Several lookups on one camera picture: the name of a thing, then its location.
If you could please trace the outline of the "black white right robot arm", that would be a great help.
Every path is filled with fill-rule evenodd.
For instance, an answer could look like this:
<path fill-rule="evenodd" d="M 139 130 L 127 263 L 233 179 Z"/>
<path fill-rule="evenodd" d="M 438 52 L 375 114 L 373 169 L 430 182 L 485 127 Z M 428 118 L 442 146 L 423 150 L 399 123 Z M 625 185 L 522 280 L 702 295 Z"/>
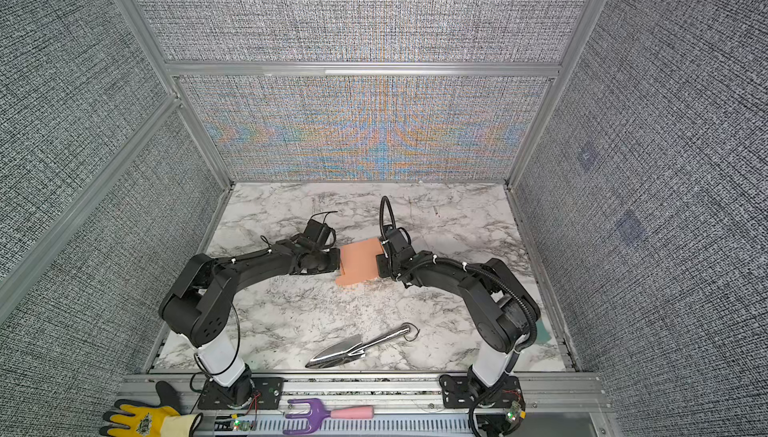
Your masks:
<path fill-rule="evenodd" d="M 538 337 L 541 310 L 528 291 L 497 258 L 467 263 L 416 251 L 408 232 L 396 223 L 386 196 L 380 201 L 378 226 L 379 276 L 405 287 L 436 288 L 460 297 L 482 339 L 469 376 L 483 389 L 501 384 Z"/>

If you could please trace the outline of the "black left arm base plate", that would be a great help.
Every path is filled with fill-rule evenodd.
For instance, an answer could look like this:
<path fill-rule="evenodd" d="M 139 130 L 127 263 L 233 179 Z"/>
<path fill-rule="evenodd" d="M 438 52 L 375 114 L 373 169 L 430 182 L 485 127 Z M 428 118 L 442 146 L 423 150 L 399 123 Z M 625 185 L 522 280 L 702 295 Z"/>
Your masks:
<path fill-rule="evenodd" d="M 231 387 L 206 382 L 197 407 L 200 410 L 277 410 L 285 380 L 280 377 L 242 377 Z"/>

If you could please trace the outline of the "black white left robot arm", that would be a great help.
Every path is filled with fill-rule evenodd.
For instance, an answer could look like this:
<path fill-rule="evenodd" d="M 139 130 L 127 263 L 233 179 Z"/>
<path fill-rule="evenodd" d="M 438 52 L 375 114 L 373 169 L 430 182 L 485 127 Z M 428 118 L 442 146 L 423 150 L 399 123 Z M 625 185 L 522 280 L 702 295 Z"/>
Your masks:
<path fill-rule="evenodd" d="M 262 241 L 265 248 L 238 256 L 191 257 L 158 309 L 169 329 L 194 349 L 199 371 L 227 390 L 249 371 L 240 357 L 242 339 L 233 344 L 225 331 L 229 318 L 237 315 L 236 296 L 275 277 L 327 274 L 341 266 L 336 230 L 317 215 L 291 237 Z"/>

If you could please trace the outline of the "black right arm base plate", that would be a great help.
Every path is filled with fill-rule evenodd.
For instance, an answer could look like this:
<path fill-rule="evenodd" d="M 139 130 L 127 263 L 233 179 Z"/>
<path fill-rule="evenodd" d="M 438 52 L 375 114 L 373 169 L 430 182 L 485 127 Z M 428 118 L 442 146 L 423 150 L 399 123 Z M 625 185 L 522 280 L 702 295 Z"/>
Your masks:
<path fill-rule="evenodd" d="M 469 409 L 486 390 L 479 379 L 469 374 L 442 374 L 438 378 L 443 406 L 447 409 Z M 525 399 L 520 381 L 516 376 L 504 374 L 501 387 L 487 397 L 480 408 L 510 408 L 514 403 L 525 409 Z"/>

